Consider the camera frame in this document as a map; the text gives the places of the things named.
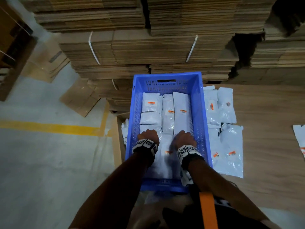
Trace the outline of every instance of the wristband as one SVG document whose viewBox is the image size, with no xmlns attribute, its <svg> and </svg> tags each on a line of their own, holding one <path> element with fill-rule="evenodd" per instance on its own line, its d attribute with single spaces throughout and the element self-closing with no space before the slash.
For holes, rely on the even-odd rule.
<svg viewBox="0 0 305 229">
<path fill-rule="evenodd" d="M 138 140 L 136 145 L 132 148 L 132 153 L 143 153 L 150 161 L 149 167 L 155 161 L 155 154 L 158 151 L 158 146 L 155 142 L 149 139 Z"/>
<path fill-rule="evenodd" d="M 177 155 L 181 164 L 181 167 L 188 170 L 189 163 L 194 159 L 203 159 L 201 154 L 192 145 L 184 145 L 177 151 Z"/>
</svg>

